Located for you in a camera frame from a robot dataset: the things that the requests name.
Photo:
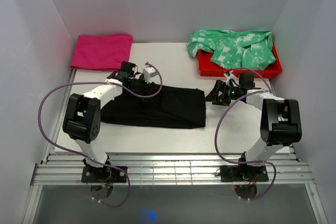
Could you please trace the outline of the black trousers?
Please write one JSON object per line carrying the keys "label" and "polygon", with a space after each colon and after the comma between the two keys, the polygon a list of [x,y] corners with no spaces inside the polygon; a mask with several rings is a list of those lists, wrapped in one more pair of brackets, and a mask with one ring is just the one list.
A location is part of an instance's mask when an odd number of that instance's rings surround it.
{"label": "black trousers", "polygon": [[143,100],[124,91],[101,109],[101,122],[168,129],[204,128],[205,94],[199,89],[163,86],[158,95]]}

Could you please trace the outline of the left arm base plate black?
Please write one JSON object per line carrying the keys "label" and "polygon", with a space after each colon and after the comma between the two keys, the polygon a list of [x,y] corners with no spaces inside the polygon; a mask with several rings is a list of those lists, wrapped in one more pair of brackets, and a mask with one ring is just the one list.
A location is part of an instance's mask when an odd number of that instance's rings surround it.
{"label": "left arm base plate black", "polygon": [[122,171],[113,169],[110,172],[109,180],[99,180],[92,172],[89,171],[89,168],[84,167],[82,170],[81,175],[81,182],[82,183],[107,183],[107,182],[114,182],[114,183],[126,183],[127,179],[125,176],[125,172],[128,171],[127,166],[118,166],[119,169]]}

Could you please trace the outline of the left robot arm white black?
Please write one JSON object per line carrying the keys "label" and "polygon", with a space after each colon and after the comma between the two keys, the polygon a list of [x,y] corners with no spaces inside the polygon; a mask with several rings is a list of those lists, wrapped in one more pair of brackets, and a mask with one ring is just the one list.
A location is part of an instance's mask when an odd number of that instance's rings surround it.
{"label": "left robot arm white black", "polygon": [[70,95],[62,130],[79,145],[85,155],[85,167],[98,181],[105,182],[111,177],[111,168],[107,166],[110,165],[109,156],[98,140],[101,109],[123,91],[143,100],[156,96],[162,85],[157,91],[150,91],[154,85],[151,79],[155,76],[162,77],[148,62],[142,72],[137,72],[136,64],[124,61],[120,70],[109,75],[104,84],[83,94]]}

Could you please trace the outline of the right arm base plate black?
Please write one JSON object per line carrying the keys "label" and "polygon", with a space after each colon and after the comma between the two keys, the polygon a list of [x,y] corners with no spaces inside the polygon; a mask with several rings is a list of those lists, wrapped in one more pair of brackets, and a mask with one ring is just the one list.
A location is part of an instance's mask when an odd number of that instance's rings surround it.
{"label": "right arm base plate black", "polygon": [[219,168],[221,182],[267,182],[269,177],[265,166],[223,165]]}

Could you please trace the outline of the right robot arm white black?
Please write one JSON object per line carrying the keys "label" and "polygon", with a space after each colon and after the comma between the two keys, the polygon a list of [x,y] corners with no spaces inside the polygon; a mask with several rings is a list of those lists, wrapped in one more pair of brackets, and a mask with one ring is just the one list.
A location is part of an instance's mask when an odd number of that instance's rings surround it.
{"label": "right robot arm white black", "polygon": [[217,80],[205,100],[213,105],[231,109],[237,102],[261,111],[260,137],[238,161],[229,161],[219,168],[222,182],[266,182],[269,159],[284,147],[297,143],[302,137],[299,103],[295,99],[279,98],[269,90],[257,88],[252,72],[239,74],[234,80],[231,72],[226,81]]}

